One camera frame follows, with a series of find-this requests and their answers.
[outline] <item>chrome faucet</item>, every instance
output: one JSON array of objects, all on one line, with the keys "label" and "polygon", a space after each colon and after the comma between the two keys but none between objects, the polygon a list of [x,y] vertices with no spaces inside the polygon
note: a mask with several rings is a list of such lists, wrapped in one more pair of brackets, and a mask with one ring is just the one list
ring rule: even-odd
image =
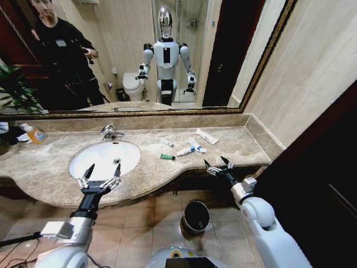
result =
[{"label": "chrome faucet", "polygon": [[103,127],[100,134],[104,135],[103,141],[108,141],[110,138],[114,140],[115,138],[122,138],[125,136],[124,133],[118,132],[112,125],[106,125]]}]

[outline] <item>yellow label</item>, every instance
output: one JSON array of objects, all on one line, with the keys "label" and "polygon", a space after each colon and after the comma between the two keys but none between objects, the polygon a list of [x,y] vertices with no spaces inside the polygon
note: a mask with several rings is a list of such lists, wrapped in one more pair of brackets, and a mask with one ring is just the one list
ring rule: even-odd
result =
[{"label": "yellow label", "polygon": [[178,249],[174,249],[170,252],[170,258],[182,258],[182,253]]}]

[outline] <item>white sink basin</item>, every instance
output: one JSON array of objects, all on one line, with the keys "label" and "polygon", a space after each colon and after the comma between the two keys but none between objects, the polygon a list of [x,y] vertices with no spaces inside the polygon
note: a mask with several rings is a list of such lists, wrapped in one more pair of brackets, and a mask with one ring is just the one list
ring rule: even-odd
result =
[{"label": "white sink basin", "polygon": [[95,164],[89,180],[108,180],[114,175],[120,160],[121,176],[130,172],[140,160],[139,148],[128,142],[103,142],[80,151],[69,166],[74,178],[82,178],[85,171]]}]

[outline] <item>green leaves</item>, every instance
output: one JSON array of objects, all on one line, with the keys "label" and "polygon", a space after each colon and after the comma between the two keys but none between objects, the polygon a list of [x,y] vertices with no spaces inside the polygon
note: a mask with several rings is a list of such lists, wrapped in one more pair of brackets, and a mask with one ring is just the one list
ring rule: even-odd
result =
[{"label": "green leaves", "polygon": [[3,101],[3,100],[5,100],[5,99],[10,99],[10,98],[11,98],[10,95],[9,95],[9,96],[5,96],[5,97],[0,98],[0,101]]},{"label": "green leaves", "polygon": [[0,98],[0,101],[12,98],[3,107],[24,109],[30,114],[39,111],[41,108],[38,106],[38,100],[33,97],[35,91],[36,89],[28,87],[19,67],[0,65],[0,93],[8,94]]}]

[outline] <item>gold mirror frame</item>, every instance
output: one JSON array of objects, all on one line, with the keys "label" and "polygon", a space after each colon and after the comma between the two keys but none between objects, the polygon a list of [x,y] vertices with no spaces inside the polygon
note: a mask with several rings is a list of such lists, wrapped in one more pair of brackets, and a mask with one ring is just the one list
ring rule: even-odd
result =
[{"label": "gold mirror frame", "polygon": [[9,114],[0,115],[0,120],[33,120],[33,119],[65,119],[65,118],[99,118],[99,117],[128,117],[128,116],[170,116],[170,115],[188,115],[188,114],[227,114],[227,113],[243,113],[252,96],[255,87],[259,82],[264,68],[266,67],[269,58],[279,40],[279,37],[284,30],[284,27],[290,17],[290,14],[298,0],[286,0],[284,7],[280,13],[274,30],[268,40],[268,43],[260,57],[257,68],[254,71],[253,77],[250,80],[246,89],[242,102],[238,108],[205,108],[205,109],[181,109],[172,111],[134,111],[134,112],[81,112],[81,111],[60,111],[51,112],[49,114]]}]

